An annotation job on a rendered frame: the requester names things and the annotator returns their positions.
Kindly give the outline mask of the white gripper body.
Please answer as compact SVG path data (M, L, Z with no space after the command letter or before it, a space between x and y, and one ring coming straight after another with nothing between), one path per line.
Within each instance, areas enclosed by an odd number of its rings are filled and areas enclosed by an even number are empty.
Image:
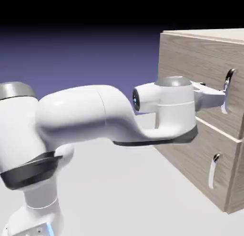
M220 107L225 100L225 92L204 85L194 86L195 111Z

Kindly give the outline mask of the light wood door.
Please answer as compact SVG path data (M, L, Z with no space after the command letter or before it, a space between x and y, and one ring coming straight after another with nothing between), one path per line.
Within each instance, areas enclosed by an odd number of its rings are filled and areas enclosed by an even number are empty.
M244 138L244 42L173 35L160 36L159 76L185 76L222 90L229 69L228 114L221 108L203 109L198 118L236 139Z
M188 144L156 145L155 148L221 211L244 209L243 141L197 119L198 135ZM214 189L208 186L210 163L216 153Z

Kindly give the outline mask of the light wood cabinet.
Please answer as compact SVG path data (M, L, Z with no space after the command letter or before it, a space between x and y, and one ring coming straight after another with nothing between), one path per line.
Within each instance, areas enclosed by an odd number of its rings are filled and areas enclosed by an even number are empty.
M221 211L244 209L244 28L164 31L158 75L178 74L227 90L226 105L197 114L191 143L156 149Z

